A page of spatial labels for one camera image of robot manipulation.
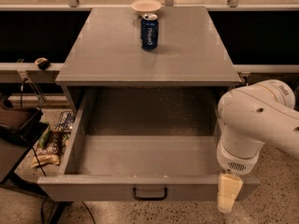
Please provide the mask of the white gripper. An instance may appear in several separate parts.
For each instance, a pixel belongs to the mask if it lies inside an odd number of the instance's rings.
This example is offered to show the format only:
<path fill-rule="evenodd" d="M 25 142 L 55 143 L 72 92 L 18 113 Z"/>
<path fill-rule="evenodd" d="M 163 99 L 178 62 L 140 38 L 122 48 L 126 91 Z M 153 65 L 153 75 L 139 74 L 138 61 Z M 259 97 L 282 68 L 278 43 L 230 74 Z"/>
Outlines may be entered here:
<path fill-rule="evenodd" d="M 230 173 L 219 176 L 217 204 L 221 213 L 227 214 L 232 211 L 235 199 L 243 186 L 239 175 L 248 175 L 253 170 L 259 159 L 260 151 L 258 149 L 252 158 L 238 158 L 218 143 L 217 161 L 225 172 Z"/>

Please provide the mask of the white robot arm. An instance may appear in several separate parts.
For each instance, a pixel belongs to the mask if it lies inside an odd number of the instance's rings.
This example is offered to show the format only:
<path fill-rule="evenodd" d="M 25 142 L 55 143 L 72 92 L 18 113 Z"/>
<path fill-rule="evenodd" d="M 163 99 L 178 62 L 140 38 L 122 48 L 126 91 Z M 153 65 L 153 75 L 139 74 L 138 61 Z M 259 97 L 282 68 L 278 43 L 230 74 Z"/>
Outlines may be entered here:
<path fill-rule="evenodd" d="M 284 82 L 270 79 L 227 91 L 220 98 L 218 113 L 223 121 L 217 147 L 219 176 L 218 210 L 232 211 L 263 145 L 272 145 L 299 158 L 299 112 L 295 97 Z"/>

